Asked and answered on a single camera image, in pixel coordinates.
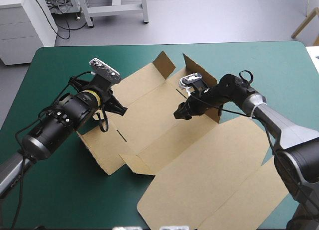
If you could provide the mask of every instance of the cardboard box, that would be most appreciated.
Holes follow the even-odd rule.
[[[288,191],[263,131],[238,117],[216,126],[156,174],[138,203],[150,229],[255,230]]]
[[[187,96],[177,86],[181,77],[200,72],[208,85],[217,84],[184,59],[185,67],[169,77],[175,66],[162,52],[115,85],[126,114],[110,114],[107,133],[96,127],[79,136],[106,173],[126,163],[137,174],[155,175],[138,203],[151,229],[255,230],[288,193],[272,160],[261,167],[266,134],[246,117],[218,124],[215,109],[176,120],[173,112]]]
[[[174,118],[178,104],[186,99],[186,92],[178,87],[181,77],[200,72],[207,84],[217,84],[202,67],[185,55],[184,59],[185,67],[168,78],[175,66],[161,52],[113,87],[128,110],[124,116],[108,114],[107,133],[98,126],[84,135],[78,133],[107,174],[126,163],[135,173],[155,175],[217,125],[220,117],[215,109],[189,121]]]

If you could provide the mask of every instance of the cabinet drawer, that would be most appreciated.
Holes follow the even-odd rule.
[[[0,25],[0,40],[37,36],[31,22]]]
[[[43,45],[38,37],[0,40],[0,59],[6,65],[30,63],[40,47]]]
[[[17,22],[30,22],[23,7],[1,8],[0,6],[0,24]]]

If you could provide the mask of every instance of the black wire loop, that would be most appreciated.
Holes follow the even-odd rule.
[[[108,118],[106,116],[106,111],[105,111],[105,105],[101,105],[101,109],[102,114],[103,114],[103,120],[101,119],[101,115],[100,113],[96,112],[95,114],[97,115],[98,119],[99,119],[99,127],[101,132],[105,133],[109,130],[109,121]]]
[[[245,78],[241,75],[243,72],[246,72],[246,73],[248,73],[248,74],[250,75],[250,80],[249,80],[249,81],[248,81],[247,79],[245,79]],[[240,78],[241,78],[244,82],[246,82],[247,84],[253,83],[254,76],[253,76],[253,74],[251,73],[251,71],[248,71],[248,70],[241,71],[241,72],[239,73],[239,76],[240,76]]]

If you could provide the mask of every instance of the white cabinet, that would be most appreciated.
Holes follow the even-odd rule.
[[[38,1],[57,31],[45,0]],[[6,65],[30,63],[37,49],[54,46],[55,39],[35,0],[0,0],[0,58]]]

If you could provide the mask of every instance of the cable tie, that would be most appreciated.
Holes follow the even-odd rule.
[[[267,103],[265,103],[265,102],[261,102],[261,103],[259,103],[259,104],[255,105],[255,106],[254,106],[254,108],[251,110],[250,117],[248,117],[248,119],[250,119],[250,120],[252,120],[252,119],[253,119],[253,115],[254,115],[254,111],[255,111],[255,109],[256,109],[258,106],[262,105],[262,104],[267,105]]]

